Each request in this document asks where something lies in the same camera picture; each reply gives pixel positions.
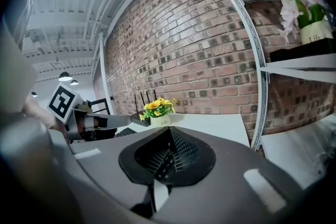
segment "table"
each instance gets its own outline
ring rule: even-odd
[[[213,136],[229,139],[249,147],[243,119],[240,114],[170,114],[171,126],[184,127]],[[141,126],[131,123],[118,128],[117,132],[130,128],[136,132],[146,131],[152,126]]]

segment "pendant light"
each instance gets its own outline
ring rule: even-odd
[[[75,80],[75,79],[73,79],[73,80],[70,82],[70,85],[78,85],[78,84],[79,84],[78,81]]]
[[[58,77],[58,81],[68,81],[71,80],[72,76],[66,71],[62,72],[61,75]]]

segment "lamp shade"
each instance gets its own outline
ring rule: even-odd
[[[70,82],[70,85],[77,85],[79,84],[77,80],[73,79],[71,82]]]
[[[58,80],[59,81],[68,81],[72,79],[72,76],[68,72],[62,72],[61,75],[59,75]]]

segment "white flower pot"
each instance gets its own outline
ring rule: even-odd
[[[324,38],[333,38],[329,22],[322,20],[301,29],[301,42],[308,44]]]
[[[166,114],[158,118],[151,118],[152,127],[163,127],[163,126],[169,126],[170,124],[171,124],[171,120],[170,120],[169,114]]]

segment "white wall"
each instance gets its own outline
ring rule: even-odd
[[[93,83],[90,74],[77,75],[74,76],[73,79],[76,79],[79,84],[71,86],[71,81],[64,81],[62,83],[70,87],[71,89],[74,89],[82,97],[83,100],[94,101],[97,99],[94,93],[95,91],[93,89]],[[51,95],[56,89],[58,83],[58,79],[34,83],[32,91],[37,93],[37,97],[35,98],[35,100],[42,108],[47,107]]]

